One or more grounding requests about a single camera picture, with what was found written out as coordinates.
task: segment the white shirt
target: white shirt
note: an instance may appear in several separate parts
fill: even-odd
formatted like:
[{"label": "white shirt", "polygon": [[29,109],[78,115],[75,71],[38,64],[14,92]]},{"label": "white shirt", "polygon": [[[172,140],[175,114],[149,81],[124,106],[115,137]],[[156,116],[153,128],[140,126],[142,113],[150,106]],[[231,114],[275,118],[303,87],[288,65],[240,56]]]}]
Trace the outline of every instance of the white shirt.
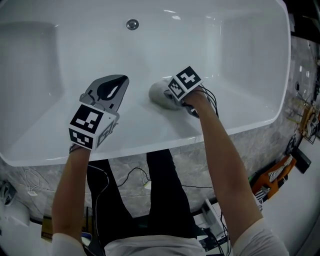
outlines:
[{"label": "white shirt", "polygon": [[[169,235],[137,236],[115,240],[105,247],[107,256],[204,256],[205,250],[195,239]],[[61,233],[52,238],[52,256],[85,256],[76,239]],[[269,229],[264,219],[250,226],[235,242],[234,256],[289,256],[284,243]]]}]

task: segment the orange object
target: orange object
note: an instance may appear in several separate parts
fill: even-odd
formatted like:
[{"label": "orange object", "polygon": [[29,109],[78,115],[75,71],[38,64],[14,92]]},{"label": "orange object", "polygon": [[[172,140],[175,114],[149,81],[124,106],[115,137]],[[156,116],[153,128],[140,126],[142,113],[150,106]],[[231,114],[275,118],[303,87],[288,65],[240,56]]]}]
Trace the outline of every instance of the orange object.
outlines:
[{"label": "orange object", "polygon": [[252,193],[254,195],[261,189],[262,186],[270,188],[270,191],[267,194],[268,199],[270,199],[275,193],[278,192],[278,190],[279,190],[278,181],[281,181],[286,175],[288,175],[290,173],[292,168],[296,165],[297,160],[292,158],[291,163],[282,170],[282,172],[279,174],[279,176],[273,182],[269,181],[269,173],[276,171],[280,167],[282,167],[285,164],[285,162],[289,159],[289,157],[290,156],[287,155],[280,162],[275,164],[272,168],[267,170],[265,173],[261,174],[261,176],[258,178],[256,183],[251,188]]},{"label": "orange object", "polygon": [[303,116],[300,122],[300,127],[299,127],[299,131],[301,133],[304,132],[304,130],[306,129],[307,126],[307,122],[310,120],[311,115],[314,112],[314,107],[313,106],[306,106],[304,108],[304,112],[303,112]]}]

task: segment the hand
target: hand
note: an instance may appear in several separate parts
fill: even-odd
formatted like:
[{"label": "hand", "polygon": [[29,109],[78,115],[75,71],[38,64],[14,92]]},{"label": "hand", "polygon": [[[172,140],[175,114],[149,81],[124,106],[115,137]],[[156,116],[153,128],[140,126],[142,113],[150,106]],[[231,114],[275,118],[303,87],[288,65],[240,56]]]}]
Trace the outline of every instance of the hand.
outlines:
[{"label": "hand", "polygon": [[207,97],[203,93],[203,89],[200,86],[194,88],[191,92],[189,92],[182,100],[194,107],[195,105],[201,104],[202,102],[207,102]]},{"label": "hand", "polygon": [[85,147],[82,147],[82,146],[80,146],[80,145],[78,145],[78,144],[73,143],[73,144],[71,145],[70,149],[69,149],[69,154],[71,154],[72,152],[77,151],[77,150],[88,150],[88,151],[91,152],[90,149],[87,149],[87,148],[85,148]]}]

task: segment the floor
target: floor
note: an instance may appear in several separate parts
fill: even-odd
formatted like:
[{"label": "floor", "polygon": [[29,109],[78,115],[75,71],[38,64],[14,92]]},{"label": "floor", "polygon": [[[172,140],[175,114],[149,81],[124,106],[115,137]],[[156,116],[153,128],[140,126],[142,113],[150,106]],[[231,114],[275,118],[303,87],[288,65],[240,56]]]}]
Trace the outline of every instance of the floor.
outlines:
[{"label": "floor", "polygon": [[[287,119],[292,97],[296,96],[295,84],[301,84],[304,99],[312,93],[313,81],[316,75],[316,65],[313,61],[316,45],[301,38],[292,37],[291,67],[284,106],[278,119],[271,125],[231,135],[250,176],[267,164],[281,159],[287,144],[294,134],[296,125]],[[170,149],[176,165],[178,176],[183,185],[211,187],[204,143],[197,143]],[[148,172],[146,155],[139,154],[111,159],[111,169],[115,180],[121,184],[128,172],[134,167],[140,167]],[[63,165],[37,167],[12,167],[0,159],[0,180],[7,179],[17,190],[17,199],[30,209],[34,218],[42,219],[50,216],[55,190],[57,189]],[[32,173],[37,171],[41,177]],[[27,193],[27,181],[37,196]],[[150,210],[150,190],[143,187],[144,175],[137,170],[131,173],[128,181],[119,188],[122,200],[133,217],[147,215]],[[215,196],[210,188],[184,187],[192,211],[198,210],[206,198]],[[91,195],[86,186],[85,206],[91,207]]]}]

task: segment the fiducial marker cube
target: fiducial marker cube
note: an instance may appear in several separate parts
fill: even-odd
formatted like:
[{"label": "fiducial marker cube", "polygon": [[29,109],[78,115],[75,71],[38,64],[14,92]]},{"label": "fiducial marker cube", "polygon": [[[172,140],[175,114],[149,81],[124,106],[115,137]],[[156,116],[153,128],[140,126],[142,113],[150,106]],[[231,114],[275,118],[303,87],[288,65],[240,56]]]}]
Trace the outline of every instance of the fiducial marker cube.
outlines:
[{"label": "fiducial marker cube", "polygon": [[181,101],[189,92],[199,86],[203,81],[198,74],[188,66],[177,75],[171,78],[168,85],[173,96]]},{"label": "fiducial marker cube", "polygon": [[92,151],[112,133],[118,120],[116,115],[82,102],[74,106],[72,113],[69,123],[71,142]]}]

